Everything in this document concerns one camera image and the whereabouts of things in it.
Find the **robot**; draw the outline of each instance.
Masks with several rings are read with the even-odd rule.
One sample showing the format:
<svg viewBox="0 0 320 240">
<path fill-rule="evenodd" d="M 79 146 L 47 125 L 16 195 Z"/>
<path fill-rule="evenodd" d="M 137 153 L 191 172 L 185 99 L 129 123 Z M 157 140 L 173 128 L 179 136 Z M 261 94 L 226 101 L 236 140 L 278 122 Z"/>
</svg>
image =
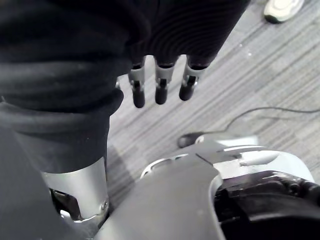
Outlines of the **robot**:
<svg viewBox="0 0 320 240">
<path fill-rule="evenodd" d="M 175 62 L 187 55 L 179 97 L 189 100 L 249 3 L 2 3 L 0 124 L 13 130 L 57 213 L 83 237 L 228 240 L 264 230 L 259 238 L 278 239 L 315 232 L 319 186 L 306 166 L 250 137 L 215 138 L 157 160 L 108 218 L 109 117 L 123 98 L 117 77 L 128 74 L 133 103 L 142 108 L 144 60 L 153 55 L 155 101 L 162 105 Z"/>
</svg>

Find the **floor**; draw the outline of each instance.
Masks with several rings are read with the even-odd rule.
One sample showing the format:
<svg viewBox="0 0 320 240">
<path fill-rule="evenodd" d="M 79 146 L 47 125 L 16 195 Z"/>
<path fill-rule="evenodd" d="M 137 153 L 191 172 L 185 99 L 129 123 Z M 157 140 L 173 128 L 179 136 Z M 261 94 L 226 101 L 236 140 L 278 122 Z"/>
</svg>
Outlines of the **floor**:
<svg viewBox="0 0 320 240">
<path fill-rule="evenodd" d="M 157 105 L 154 61 L 146 60 L 146 105 L 134 107 L 128 77 L 125 99 L 111 117 L 108 180 L 117 206 L 144 167 L 177 149 L 177 138 L 218 131 L 242 112 L 277 106 L 320 108 L 320 1 L 307 0 L 296 18 L 272 25 L 263 20 L 266 0 L 253 1 L 232 31 L 191 100 L 179 99 L 186 58 L 178 60 L 165 105 Z M 230 133 L 255 134 L 262 145 L 304 160 L 320 183 L 320 113 L 262 110 L 237 120 Z"/>
</svg>

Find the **robotic hand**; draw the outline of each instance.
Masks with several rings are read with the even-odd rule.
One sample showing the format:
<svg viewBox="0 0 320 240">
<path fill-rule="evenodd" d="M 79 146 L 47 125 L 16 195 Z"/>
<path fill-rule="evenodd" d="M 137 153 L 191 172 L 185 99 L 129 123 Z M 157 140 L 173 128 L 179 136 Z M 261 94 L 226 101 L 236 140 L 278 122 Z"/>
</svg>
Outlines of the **robotic hand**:
<svg viewBox="0 0 320 240">
<path fill-rule="evenodd" d="M 92 239 L 108 215 L 109 117 L 129 74 L 144 97 L 144 58 L 156 61 L 164 104 L 175 62 L 187 55 L 186 101 L 249 0 L 7 0 L 0 3 L 0 123 L 11 128 L 50 189 L 58 213 Z"/>
</svg>

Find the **black cable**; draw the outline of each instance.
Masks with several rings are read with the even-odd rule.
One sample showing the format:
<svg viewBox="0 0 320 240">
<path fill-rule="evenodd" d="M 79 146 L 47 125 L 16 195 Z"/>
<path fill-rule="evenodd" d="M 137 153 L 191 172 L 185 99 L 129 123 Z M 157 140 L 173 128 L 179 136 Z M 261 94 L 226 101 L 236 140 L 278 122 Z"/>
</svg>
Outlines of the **black cable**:
<svg viewBox="0 0 320 240">
<path fill-rule="evenodd" d="M 280 111 L 284 111 L 284 112 L 292 112 L 292 113 L 297 113 L 297 114 L 315 114 L 315 113 L 320 113 L 320 108 L 319 109 L 314 109 L 314 110 L 296 110 L 296 109 L 290 109 L 290 108 L 285 108 L 285 107 L 277 107 L 277 106 L 262 106 L 262 107 L 256 107 L 256 108 L 252 108 L 249 109 L 243 113 L 241 113 L 240 115 L 236 116 L 235 118 L 233 118 L 228 124 L 227 126 L 224 128 L 224 130 L 221 130 L 219 132 L 223 133 L 226 132 L 231 125 L 238 120 L 239 118 L 241 118 L 242 116 L 248 114 L 248 113 L 252 113 L 254 111 L 258 111 L 258 110 L 280 110 Z"/>
</svg>

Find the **white sneaker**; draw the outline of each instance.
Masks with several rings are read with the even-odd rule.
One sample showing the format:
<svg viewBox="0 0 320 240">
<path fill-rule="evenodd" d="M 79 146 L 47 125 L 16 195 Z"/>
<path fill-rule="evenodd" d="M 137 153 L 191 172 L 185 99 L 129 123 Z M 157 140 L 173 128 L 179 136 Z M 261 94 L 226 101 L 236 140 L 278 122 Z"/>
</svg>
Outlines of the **white sneaker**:
<svg viewBox="0 0 320 240">
<path fill-rule="evenodd" d="M 264 18 L 272 23 L 283 23 L 299 12 L 305 0 L 269 0 L 264 8 Z"/>
</svg>

